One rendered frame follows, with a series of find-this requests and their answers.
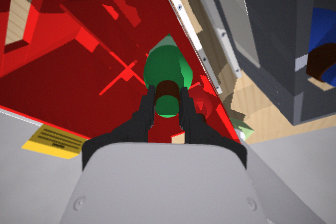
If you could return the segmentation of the green bottle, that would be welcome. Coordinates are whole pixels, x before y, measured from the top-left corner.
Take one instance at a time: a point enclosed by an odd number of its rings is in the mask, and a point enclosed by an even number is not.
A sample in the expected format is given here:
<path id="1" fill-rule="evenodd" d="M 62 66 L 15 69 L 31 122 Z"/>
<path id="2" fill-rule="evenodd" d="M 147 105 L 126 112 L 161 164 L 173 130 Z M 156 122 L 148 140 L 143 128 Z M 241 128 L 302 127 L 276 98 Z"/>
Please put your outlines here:
<path id="1" fill-rule="evenodd" d="M 155 111 L 162 117 L 173 117 L 180 107 L 180 89 L 191 86 L 193 71 L 170 33 L 153 47 L 143 71 L 146 88 L 155 86 Z"/>

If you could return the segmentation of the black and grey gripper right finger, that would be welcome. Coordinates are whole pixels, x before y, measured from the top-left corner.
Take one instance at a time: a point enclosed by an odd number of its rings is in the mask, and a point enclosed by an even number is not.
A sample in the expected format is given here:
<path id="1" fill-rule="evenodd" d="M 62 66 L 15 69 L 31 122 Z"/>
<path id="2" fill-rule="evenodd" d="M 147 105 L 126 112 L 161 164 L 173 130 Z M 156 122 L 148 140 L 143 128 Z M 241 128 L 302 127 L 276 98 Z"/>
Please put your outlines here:
<path id="1" fill-rule="evenodd" d="M 193 98 L 189 97 L 188 88 L 180 89 L 179 126 L 185 131 L 185 144 L 216 145 L 233 151 L 247 171 L 247 149 L 244 145 L 227 137 L 207 125 L 203 117 L 196 113 Z"/>

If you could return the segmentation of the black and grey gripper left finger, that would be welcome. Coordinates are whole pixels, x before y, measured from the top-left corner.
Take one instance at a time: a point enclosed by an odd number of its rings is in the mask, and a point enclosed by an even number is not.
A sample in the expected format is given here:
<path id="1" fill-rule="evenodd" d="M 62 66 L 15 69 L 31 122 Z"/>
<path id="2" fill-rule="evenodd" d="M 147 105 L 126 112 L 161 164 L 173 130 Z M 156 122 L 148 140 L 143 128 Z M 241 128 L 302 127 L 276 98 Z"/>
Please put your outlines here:
<path id="1" fill-rule="evenodd" d="M 103 146 L 120 142 L 148 143 L 148 130 L 154 125 L 155 93 L 155 86 L 149 85 L 147 95 L 142 95 L 139 111 L 134 112 L 130 120 L 113 129 L 111 133 L 102 134 L 83 143 L 82 172 L 94 152 Z"/>

